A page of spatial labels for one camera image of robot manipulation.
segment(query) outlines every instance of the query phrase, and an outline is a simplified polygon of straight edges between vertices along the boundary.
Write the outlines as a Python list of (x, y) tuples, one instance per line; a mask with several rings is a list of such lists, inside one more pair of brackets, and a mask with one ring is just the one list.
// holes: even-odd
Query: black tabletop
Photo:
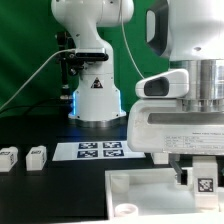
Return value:
[[(0, 119), (0, 148), (16, 146), (18, 162), (0, 173), (0, 223), (60, 223), (107, 219), (105, 171), (153, 167), (150, 158), (52, 161), (59, 142), (126, 140), (127, 122), (106, 129), (76, 127), (58, 116)], [(44, 145), (42, 171), (27, 172), (25, 157)]]

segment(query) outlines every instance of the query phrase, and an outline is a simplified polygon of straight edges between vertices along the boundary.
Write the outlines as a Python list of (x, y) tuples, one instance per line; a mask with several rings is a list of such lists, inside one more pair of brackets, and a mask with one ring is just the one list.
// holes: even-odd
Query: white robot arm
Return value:
[(109, 126), (125, 116), (114, 85), (113, 49), (97, 27), (121, 24), (133, 15), (132, 0), (52, 0), (52, 12), (72, 36), (75, 57), (84, 61), (70, 118), (85, 126)]

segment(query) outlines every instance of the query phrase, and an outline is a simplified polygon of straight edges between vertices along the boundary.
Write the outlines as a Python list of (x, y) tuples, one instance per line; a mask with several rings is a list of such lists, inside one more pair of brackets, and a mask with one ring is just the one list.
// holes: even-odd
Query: green screen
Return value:
[[(146, 10), (152, 3), (152, 0), (134, 0), (134, 16), (125, 25), (130, 50), (144, 77), (168, 68), (168, 61), (154, 55), (145, 42)], [(2, 105), (50, 55), (58, 51), (55, 34), (65, 29), (54, 19), (50, 0), (1, 0), (0, 24)], [(122, 93), (122, 108), (128, 112), (137, 101), (135, 84), (141, 78), (128, 56), (121, 27), (100, 28), (99, 33), (113, 46), (115, 85)], [(78, 78), (70, 77), (69, 81), (72, 90), (75, 90)], [(60, 97), (60, 89), (60, 66), (52, 60), (8, 106), (32, 105), (41, 100)], [(21, 112), (21, 109), (10, 111), (11, 114)], [(35, 110), (35, 113), (47, 112), (48, 109)]]

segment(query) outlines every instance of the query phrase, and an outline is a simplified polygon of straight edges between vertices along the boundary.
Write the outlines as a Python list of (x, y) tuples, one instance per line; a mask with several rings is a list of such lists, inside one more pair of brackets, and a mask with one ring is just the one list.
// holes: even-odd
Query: white box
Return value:
[(33, 147), (26, 156), (26, 170), (42, 170), (47, 161), (47, 150), (44, 146)]
[(9, 172), (18, 161), (16, 147), (3, 148), (0, 151), (0, 172)]

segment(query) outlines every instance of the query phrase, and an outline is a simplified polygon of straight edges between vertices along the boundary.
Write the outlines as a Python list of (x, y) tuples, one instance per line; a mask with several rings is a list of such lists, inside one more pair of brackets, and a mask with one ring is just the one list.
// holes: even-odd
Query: sticker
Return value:
[(32, 151), (32, 152), (31, 152), (31, 154), (40, 154), (40, 153), (41, 153), (40, 150), (38, 150), (38, 151)]
[(79, 149), (97, 149), (98, 144), (95, 142), (79, 143)]
[(213, 192), (212, 178), (198, 178), (198, 192)]
[(98, 78), (95, 79), (94, 83), (91, 86), (92, 89), (102, 89), (103, 86)]
[(122, 149), (119, 150), (104, 150), (103, 151), (104, 157), (120, 157), (124, 156), (124, 151)]
[(77, 158), (97, 158), (98, 151), (97, 150), (88, 150), (88, 151), (79, 151)]
[(103, 148), (105, 149), (122, 148), (122, 144), (121, 142), (103, 142)]

